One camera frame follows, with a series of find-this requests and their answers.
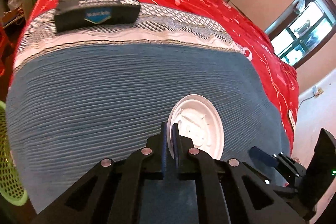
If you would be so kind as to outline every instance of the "power cord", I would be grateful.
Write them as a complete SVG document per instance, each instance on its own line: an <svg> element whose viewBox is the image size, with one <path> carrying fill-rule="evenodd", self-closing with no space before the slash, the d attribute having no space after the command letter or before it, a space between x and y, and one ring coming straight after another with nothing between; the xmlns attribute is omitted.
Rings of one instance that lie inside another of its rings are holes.
<svg viewBox="0 0 336 224"><path fill-rule="evenodd" d="M307 101L307 100L309 100L309 99L311 99L311 98L314 98L314 97L315 97L315 95L313 95L312 97L308 97L308 98L302 100L302 102L299 104L298 109L300 108L300 106L302 105L302 103L303 103L304 101Z"/></svg>

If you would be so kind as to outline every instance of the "screw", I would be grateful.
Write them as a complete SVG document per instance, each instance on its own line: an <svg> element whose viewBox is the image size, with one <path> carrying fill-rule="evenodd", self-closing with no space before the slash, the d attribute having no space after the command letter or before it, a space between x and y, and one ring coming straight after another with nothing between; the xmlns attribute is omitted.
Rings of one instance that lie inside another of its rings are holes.
<svg viewBox="0 0 336 224"><path fill-rule="evenodd" d="M200 151L197 148L194 148L194 147L189 149L189 153L191 155L197 155L199 152Z"/></svg>
<svg viewBox="0 0 336 224"><path fill-rule="evenodd" d="M230 160L229 160L229 164L230 164L231 166L233 166L233 167L236 167L236 166L239 165L239 161L236 160L236 159L230 159Z"/></svg>
<svg viewBox="0 0 336 224"><path fill-rule="evenodd" d="M150 153L152 153L152 150L149 147L145 147L141 150L141 153L144 155L149 155Z"/></svg>
<svg viewBox="0 0 336 224"><path fill-rule="evenodd" d="M112 164L112 161L110 159L103 159L100 164L103 167L109 167Z"/></svg>

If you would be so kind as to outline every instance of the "window pane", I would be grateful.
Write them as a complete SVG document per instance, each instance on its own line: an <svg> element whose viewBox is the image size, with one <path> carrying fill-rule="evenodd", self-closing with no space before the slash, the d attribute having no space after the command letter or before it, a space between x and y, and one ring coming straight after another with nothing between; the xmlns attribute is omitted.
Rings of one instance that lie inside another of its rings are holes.
<svg viewBox="0 0 336 224"><path fill-rule="evenodd" d="M297 61L299 61L303 57L304 52L305 51L303 50L303 48L300 45L298 45L281 60L293 66Z"/></svg>
<svg viewBox="0 0 336 224"><path fill-rule="evenodd" d="M294 39L291 35L287 32L287 30L283 30L281 33L278 34L276 38L272 40L272 45L274 47L274 53L278 55L281 53L285 48L287 48Z"/></svg>
<svg viewBox="0 0 336 224"><path fill-rule="evenodd" d="M313 30L307 38L300 41L300 43L304 43L309 50L312 50L331 31L331 29L332 27L328 20L324 19L317 25L315 30Z"/></svg>
<svg viewBox="0 0 336 224"><path fill-rule="evenodd" d="M289 28L297 38L301 37L309 27L313 26L323 13L317 5L312 2L309 7L293 22Z"/></svg>

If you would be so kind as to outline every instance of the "plastic bag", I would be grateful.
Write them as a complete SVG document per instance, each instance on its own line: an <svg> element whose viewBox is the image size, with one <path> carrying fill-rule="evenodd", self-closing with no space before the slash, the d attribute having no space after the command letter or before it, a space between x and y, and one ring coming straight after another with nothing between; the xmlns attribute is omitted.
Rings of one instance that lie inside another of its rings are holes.
<svg viewBox="0 0 336 224"><path fill-rule="evenodd" d="M11 11L15 10L16 8L19 8L22 4L22 0L9 0L8 1L8 7Z"/></svg>
<svg viewBox="0 0 336 224"><path fill-rule="evenodd" d="M306 8L306 4L305 4L306 0L299 0L296 7L294 8L294 12L296 14L301 14L305 8Z"/></svg>

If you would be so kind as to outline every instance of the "blue label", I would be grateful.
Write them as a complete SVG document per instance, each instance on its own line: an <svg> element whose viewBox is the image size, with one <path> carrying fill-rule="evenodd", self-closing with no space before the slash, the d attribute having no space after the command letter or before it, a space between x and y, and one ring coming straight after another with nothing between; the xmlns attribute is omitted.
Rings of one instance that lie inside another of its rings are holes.
<svg viewBox="0 0 336 224"><path fill-rule="evenodd" d="M85 11L85 20L100 24L111 18L111 8L91 8Z"/></svg>

